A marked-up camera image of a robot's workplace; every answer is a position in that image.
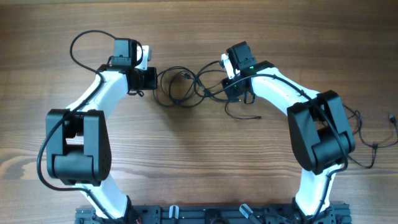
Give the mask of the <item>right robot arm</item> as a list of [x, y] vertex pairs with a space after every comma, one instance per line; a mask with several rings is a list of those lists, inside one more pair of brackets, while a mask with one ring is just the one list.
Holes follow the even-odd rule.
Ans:
[[246, 42], [228, 48], [221, 66], [227, 73], [222, 86], [228, 99], [251, 94], [287, 116], [292, 151], [302, 167], [293, 221], [315, 223], [325, 218], [335, 175], [347, 169], [348, 155], [355, 149], [341, 98], [332, 90], [320, 93], [295, 83], [267, 60], [258, 62]]

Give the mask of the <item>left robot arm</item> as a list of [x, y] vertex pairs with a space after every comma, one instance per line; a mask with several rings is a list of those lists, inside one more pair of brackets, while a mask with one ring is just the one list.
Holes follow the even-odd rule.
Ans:
[[111, 147], [106, 120], [127, 95], [142, 96], [157, 88], [157, 74], [148, 66], [150, 47], [133, 39], [116, 38], [114, 53], [95, 70], [95, 80], [74, 103], [52, 109], [46, 117], [46, 138], [39, 150], [37, 173], [42, 159], [47, 172], [60, 180], [62, 191], [79, 191], [92, 205], [92, 221], [141, 223], [130, 198], [121, 192], [110, 174]]

